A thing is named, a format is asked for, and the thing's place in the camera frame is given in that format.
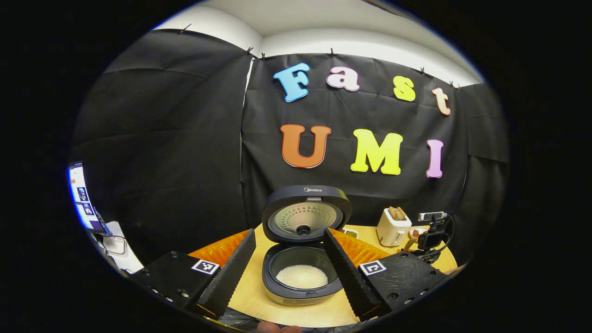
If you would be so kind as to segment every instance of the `foam letter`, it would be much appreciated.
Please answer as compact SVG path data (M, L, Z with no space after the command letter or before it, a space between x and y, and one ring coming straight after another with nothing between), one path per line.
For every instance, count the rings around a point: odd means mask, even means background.
M438 102L438 108L440 109L440 112L444 116L449 116L450 109L446 107L446 101L448 100L448 95L444 94L444 92L442 91L442 88L436 88L436 89L432 90L432 93L434 95L436 95L436 101Z
M282 86L284 86L284 90L286 91L286 102L290 103L308 94L308 90L300 88L298 83L302 83L302 85L308 85L308 77L302 71L309 70L310 66L304 62L301 62L274 74L274 79L278 79L282 83Z
M331 129L325 126L313 126L310 131L314 133L314 150L309 157L303 157L298 152L300 146L300 134L304 133L304 126L286 124L279 128L284 134L282 142L282 157L286 163L297 168L314 168L325 159L325 146L327 135Z
M358 91L360 86L358 85L358 73L351 68L347 67L333 67L331 68L331 74L327 76L327 84L335 88L345 88L348 91Z
M410 78L404 76L395 76L392 79L395 88L392 90L395 92L395 96L399 100L413 101L415 100L415 91L413 90L413 81Z
M353 171L366 172L368 170L366 156L368 156L373 172L376 172L384 161L384 166L380 168L383 174L398 175L401 173L401 168L399 168L399 149L401 142L403 142L401 135L387 134L381 146L378 146L376 138L370 130L357 129L353 131L353 135L358 138L356 161L351 166Z
M427 141L430 146L430 168L426 171L429 178L442 177L442 170L440 170L440 162L442 161L442 147L444 143L440 140L430 139Z

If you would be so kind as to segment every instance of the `white ceiling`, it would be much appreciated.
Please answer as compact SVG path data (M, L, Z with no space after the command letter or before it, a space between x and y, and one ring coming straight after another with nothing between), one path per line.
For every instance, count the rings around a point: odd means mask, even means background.
M476 78L481 77L454 47L432 31L404 13L395 15L362 0L207 0L198 5L224 11L263 37L311 28L347 28L396 36L436 51Z

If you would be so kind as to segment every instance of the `rice cooker lid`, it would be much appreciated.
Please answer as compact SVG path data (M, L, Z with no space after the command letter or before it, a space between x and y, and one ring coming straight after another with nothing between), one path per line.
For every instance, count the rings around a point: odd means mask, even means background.
M267 199L262 215L265 236L280 244L312 244L325 228L340 229L352 214L345 193L331 186L294 185Z

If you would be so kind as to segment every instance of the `monitor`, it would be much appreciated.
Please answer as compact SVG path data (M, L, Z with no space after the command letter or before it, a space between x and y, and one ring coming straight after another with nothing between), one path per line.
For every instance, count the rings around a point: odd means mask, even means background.
M112 233L109 231L109 228L107 228L101 215L97 212L96 207L91 203L91 197L84 180L82 162L74 162L69 165L68 179L74 207L78 212L82 226L91 232L111 236Z

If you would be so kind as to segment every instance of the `blue letter f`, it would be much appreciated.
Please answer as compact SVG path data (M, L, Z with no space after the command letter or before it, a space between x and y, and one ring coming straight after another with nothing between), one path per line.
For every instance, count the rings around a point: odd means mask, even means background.
M298 83L308 85L308 77L302 71L309 70L310 66L301 62L274 74L274 79L278 79L282 83L282 86L284 86L284 90L286 90L286 102L290 103L308 94L308 90L300 88Z

